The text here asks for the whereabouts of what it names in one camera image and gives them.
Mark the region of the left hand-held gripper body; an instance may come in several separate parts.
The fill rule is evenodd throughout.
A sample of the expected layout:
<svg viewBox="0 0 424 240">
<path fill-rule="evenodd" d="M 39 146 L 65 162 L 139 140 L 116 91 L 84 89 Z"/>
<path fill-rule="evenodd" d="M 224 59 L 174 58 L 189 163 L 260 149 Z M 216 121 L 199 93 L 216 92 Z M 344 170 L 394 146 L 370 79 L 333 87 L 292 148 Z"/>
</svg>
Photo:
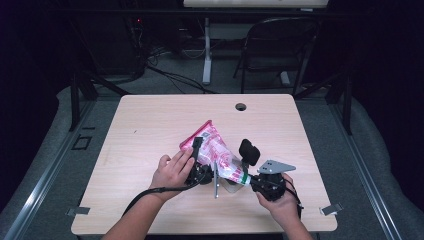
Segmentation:
<svg viewBox="0 0 424 240">
<path fill-rule="evenodd" d="M 209 183 L 213 184 L 214 187 L 214 198 L 218 197 L 218 182 L 219 174 L 217 170 L 217 165 L 201 165 L 196 162 L 189 175 L 185 181 L 185 184 L 190 188 L 197 185 L 207 185 Z"/>
</svg>

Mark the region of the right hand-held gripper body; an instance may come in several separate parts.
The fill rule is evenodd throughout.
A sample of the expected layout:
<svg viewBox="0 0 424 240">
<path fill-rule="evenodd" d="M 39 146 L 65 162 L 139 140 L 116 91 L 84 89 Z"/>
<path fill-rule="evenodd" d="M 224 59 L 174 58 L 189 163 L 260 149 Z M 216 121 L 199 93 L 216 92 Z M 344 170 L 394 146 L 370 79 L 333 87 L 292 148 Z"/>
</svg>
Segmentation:
<svg viewBox="0 0 424 240">
<path fill-rule="evenodd" d="M 258 168 L 257 175 L 251 175 L 252 190 L 261 193 L 267 201 L 276 201 L 287 189 L 283 173 L 295 169 L 295 166 L 289 164 L 267 160 Z"/>
</svg>

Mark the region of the pink and clear plastic bag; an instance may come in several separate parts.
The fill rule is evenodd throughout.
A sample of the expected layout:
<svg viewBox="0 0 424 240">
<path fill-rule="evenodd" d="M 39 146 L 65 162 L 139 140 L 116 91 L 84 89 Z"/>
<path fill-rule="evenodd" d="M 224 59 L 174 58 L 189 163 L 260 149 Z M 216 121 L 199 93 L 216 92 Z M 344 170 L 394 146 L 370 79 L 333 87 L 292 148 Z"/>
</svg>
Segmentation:
<svg viewBox="0 0 424 240">
<path fill-rule="evenodd" d="M 181 150 L 192 147 L 196 137 L 202 139 L 197 155 L 201 166 L 217 164 L 218 175 L 237 184 L 247 185 L 251 177 L 242 169 L 235 155 L 227 148 L 211 120 L 203 124 L 194 134 L 180 143 Z"/>
</svg>

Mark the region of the person's right hand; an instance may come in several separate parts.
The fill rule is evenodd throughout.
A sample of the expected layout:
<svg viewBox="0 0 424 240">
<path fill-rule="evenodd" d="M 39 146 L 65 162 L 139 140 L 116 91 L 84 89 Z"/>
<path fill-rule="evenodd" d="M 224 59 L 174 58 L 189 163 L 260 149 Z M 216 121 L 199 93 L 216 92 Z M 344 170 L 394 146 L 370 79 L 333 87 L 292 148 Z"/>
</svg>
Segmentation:
<svg viewBox="0 0 424 240">
<path fill-rule="evenodd" d="M 297 200 L 288 190 L 282 197 L 275 201 L 268 201 L 261 193 L 256 194 L 259 204 L 267 209 L 272 218 L 286 232 L 294 232 L 301 227 L 297 211 Z"/>
</svg>

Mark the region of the person's left hand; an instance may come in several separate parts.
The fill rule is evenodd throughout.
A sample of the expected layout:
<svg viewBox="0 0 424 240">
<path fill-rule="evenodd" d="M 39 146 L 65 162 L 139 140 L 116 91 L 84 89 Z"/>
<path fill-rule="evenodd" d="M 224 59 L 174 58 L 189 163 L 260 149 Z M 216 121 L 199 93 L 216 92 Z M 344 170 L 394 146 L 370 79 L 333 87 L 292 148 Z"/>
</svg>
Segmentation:
<svg viewBox="0 0 424 240">
<path fill-rule="evenodd" d="M 181 188 L 194 165 L 191 147 L 180 150 L 173 157 L 163 155 L 155 170 L 149 188 Z"/>
</svg>

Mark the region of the grey tape strip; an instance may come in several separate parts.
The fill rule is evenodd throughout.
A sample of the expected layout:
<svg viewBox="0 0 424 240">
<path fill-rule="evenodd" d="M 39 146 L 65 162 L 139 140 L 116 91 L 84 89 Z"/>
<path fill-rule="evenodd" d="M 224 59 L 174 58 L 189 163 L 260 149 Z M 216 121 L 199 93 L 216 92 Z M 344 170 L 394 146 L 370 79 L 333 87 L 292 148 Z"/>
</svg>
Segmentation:
<svg viewBox="0 0 424 240">
<path fill-rule="evenodd" d="M 90 209 L 88 207 L 69 208 L 66 212 L 67 216 L 75 217 L 76 215 L 87 215 Z"/>
<path fill-rule="evenodd" d="M 320 212 L 325 215 L 336 215 L 338 212 L 343 210 L 343 206 L 340 203 L 332 204 L 327 207 L 323 207 L 320 209 Z"/>
</svg>

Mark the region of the white desk with metal leg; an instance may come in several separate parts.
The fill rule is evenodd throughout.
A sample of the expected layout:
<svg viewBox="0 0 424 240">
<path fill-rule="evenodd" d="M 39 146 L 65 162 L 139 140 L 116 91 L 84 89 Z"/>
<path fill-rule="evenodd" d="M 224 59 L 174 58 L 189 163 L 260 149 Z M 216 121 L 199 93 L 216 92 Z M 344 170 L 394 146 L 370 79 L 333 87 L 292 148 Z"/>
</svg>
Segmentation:
<svg viewBox="0 0 424 240">
<path fill-rule="evenodd" d="M 315 9 L 325 9 L 329 0 L 183 0 L 183 5 L 192 10 L 299 10 L 313 12 Z M 244 38 L 251 27 L 250 23 L 217 23 L 210 17 L 203 18 L 205 60 L 202 83 L 211 83 L 212 55 L 211 40 L 240 40 Z"/>
</svg>

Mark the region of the black metal stand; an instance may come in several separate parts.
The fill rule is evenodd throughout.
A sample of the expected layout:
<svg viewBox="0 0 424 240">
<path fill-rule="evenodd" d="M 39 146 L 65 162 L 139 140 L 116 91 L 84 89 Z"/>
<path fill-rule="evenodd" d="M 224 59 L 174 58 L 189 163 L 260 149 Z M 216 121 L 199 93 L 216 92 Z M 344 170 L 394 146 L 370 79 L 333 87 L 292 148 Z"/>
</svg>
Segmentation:
<svg viewBox="0 0 424 240">
<path fill-rule="evenodd" d="M 129 92 L 116 86 L 115 84 L 107 81 L 105 78 L 92 71 L 76 71 L 73 73 L 70 79 L 70 96 L 71 96 L 71 125 L 70 131 L 74 131 L 80 122 L 80 96 L 83 96 L 88 101 L 96 101 L 99 94 L 94 87 L 94 84 L 98 83 L 119 96 L 128 95 Z"/>
<path fill-rule="evenodd" d="M 336 104 L 340 98 L 343 98 L 343 108 L 342 108 L 342 126 L 348 135 L 352 134 L 351 130 L 351 110 L 352 110 L 352 71 L 342 70 L 337 72 L 330 77 L 318 82 L 313 83 L 310 87 L 305 90 L 300 91 L 299 93 L 294 94 L 296 100 L 303 99 L 310 94 L 316 92 L 320 88 L 329 85 L 330 89 L 328 90 L 325 101 L 328 104 Z"/>
</svg>

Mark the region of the dark computer tower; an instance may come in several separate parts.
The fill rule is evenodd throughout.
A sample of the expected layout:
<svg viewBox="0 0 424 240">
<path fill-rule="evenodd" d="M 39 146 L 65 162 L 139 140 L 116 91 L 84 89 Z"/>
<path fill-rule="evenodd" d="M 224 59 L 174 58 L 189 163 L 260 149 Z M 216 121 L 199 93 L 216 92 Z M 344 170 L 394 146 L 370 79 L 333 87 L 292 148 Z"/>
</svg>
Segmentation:
<svg viewBox="0 0 424 240">
<path fill-rule="evenodd" d="M 142 75 L 144 60 L 135 44 L 135 31 L 127 18 L 104 17 L 100 20 L 99 63 L 108 74 Z"/>
</svg>

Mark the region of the black folding chair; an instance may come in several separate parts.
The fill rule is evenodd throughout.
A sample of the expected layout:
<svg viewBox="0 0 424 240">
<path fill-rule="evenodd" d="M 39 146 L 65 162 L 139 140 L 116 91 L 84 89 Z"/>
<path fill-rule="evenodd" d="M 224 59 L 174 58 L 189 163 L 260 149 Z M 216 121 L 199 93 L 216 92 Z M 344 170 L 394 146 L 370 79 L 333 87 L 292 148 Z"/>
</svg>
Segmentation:
<svg viewBox="0 0 424 240">
<path fill-rule="evenodd" d="M 248 31 L 233 77 L 241 71 L 240 92 L 246 88 L 246 73 L 296 72 L 295 94 L 305 68 L 307 48 L 319 32 L 319 22 L 309 17 L 275 17 L 259 21 Z"/>
</svg>

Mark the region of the grey metal floor rail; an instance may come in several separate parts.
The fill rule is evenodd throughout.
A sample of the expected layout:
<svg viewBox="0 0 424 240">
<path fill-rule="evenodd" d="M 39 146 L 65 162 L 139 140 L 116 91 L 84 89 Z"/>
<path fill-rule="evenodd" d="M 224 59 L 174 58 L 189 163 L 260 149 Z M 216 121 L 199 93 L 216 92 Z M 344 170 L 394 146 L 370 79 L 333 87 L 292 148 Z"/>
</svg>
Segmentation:
<svg viewBox="0 0 424 240">
<path fill-rule="evenodd" d="M 0 240 L 77 240 L 71 225 L 94 167 L 101 126 L 94 120 L 95 102 L 83 105 L 74 130 L 69 109 L 59 106 L 23 181 L 0 213 Z"/>
<path fill-rule="evenodd" d="M 342 122 L 342 113 L 336 105 L 329 105 L 329 110 L 341 131 L 344 141 L 352 155 L 353 165 L 357 175 L 361 181 L 361 185 L 371 204 L 374 215 L 377 217 L 379 224 L 386 236 L 387 240 L 403 240 L 393 218 L 388 210 L 380 191 L 378 190 L 368 167 L 364 162 L 364 158 L 352 135 L 349 135 Z"/>
</svg>

